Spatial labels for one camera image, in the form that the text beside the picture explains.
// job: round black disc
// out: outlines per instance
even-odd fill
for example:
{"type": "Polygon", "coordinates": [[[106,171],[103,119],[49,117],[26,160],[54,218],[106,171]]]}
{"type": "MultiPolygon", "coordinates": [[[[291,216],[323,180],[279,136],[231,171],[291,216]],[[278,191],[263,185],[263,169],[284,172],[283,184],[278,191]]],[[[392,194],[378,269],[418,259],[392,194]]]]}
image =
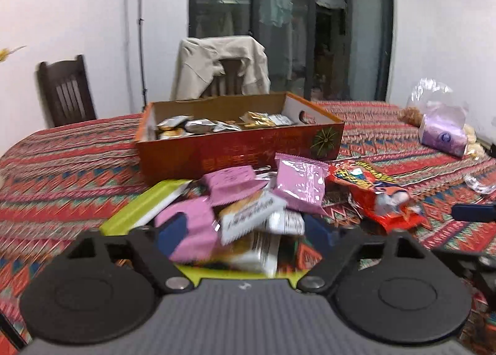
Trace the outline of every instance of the round black disc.
{"type": "Polygon", "coordinates": [[[459,278],[443,267],[409,258],[351,274],[339,285],[335,298],[353,327],[379,341],[401,345],[451,336],[471,308],[471,297],[459,278]]]}
{"type": "Polygon", "coordinates": [[[96,344],[145,322],[155,308],[150,283],[137,272],[88,259],[71,260],[35,278],[22,294],[31,335],[63,344],[96,344]]]}

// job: purple tissue package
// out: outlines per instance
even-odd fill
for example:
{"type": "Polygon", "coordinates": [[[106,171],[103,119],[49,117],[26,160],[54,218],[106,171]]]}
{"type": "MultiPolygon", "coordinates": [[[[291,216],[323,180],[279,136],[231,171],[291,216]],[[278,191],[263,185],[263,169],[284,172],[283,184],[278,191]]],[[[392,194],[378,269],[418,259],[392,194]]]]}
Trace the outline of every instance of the purple tissue package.
{"type": "Polygon", "coordinates": [[[418,137],[423,145],[463,157],[467,145],[464,124],[465,111],[461,107],[429,102],[418,137]]]}

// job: red candy bag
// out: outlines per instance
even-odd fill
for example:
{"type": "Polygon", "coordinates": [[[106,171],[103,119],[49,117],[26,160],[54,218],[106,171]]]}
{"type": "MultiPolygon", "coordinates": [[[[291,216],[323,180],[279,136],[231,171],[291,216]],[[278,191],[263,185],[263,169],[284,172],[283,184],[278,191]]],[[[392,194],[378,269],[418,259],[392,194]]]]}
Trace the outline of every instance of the red candy bag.
{"type": "Polygon", "coordinates": [[[408,191],[367,162],[345,160],[330,164],[326,180],[348,186],[351,206],[360,216],[381,224],[386,232],[410,229],[425,220],[408,191]]]}

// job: dining table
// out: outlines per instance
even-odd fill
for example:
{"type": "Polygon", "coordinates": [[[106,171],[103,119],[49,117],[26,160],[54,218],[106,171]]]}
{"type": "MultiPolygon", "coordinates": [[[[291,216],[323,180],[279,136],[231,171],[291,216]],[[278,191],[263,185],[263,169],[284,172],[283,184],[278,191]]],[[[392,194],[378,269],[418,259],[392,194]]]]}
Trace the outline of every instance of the dining table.
{"type": "MultiPolygon", "coordinates": [[[[456,158],[419,142],[418,129],[385,102],[317,104],[345,121],[338,160],[362,158],[394,176],[425,215],[413,236],[426,248],[496,254],[496,223],[455,221],[455,203],[489,203],[463,176],[496,182],[496,160],[456,158]]],[[[0,159],[0,310],[26,340],[19,297],[47,262],[82,231],[96,228],[147,189],[134,137],[141,114],[41,130],[0,159]]],[[[335,227],[359,224],[341,190],[324,198],[335,227]]],[[[467,340],[474,340],[470,334],[467,340]]],[[[0,353],[15,353],[0,337],[0,353]]]]}

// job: chair backrest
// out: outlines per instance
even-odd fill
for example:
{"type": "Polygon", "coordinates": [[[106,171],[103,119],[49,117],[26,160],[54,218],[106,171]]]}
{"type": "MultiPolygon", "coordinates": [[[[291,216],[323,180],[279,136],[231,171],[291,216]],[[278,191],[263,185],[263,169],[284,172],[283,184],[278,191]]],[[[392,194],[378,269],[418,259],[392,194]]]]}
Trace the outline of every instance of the chair backrest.
{"type": "Polygon", "coordinates": [[[222,59],[219,61],[224,67],[225,74],[215,76],[210,85],[203,91],[201,98],[242,94],[245,76],[238,75],[242,64],[241,59],[222,59]]]}
{"type": "Polygon", "coordinates": [[[96,119],[82,55],[53,64],[42,62],[37,76],[55,127],[96,119]]]}

